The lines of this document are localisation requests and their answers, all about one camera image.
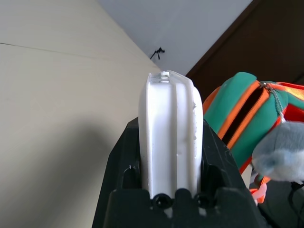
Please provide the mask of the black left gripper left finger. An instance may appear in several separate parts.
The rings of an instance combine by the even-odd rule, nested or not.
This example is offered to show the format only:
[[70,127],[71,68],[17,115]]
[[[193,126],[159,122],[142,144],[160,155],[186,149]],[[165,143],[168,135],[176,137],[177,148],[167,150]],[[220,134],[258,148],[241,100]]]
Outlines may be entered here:
[[103,227],[112,191],[141,189],[138,118],[131,120],[108,157],[92,227]]

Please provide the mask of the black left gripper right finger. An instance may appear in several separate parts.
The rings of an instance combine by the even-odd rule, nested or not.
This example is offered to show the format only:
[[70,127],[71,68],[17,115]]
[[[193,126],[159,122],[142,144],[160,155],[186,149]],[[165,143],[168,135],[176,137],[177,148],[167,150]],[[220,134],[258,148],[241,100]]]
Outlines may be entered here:
[[217,190],[222,187],[245,189],[246,186],[232,153],[207,121],[203,123],[201,189]]

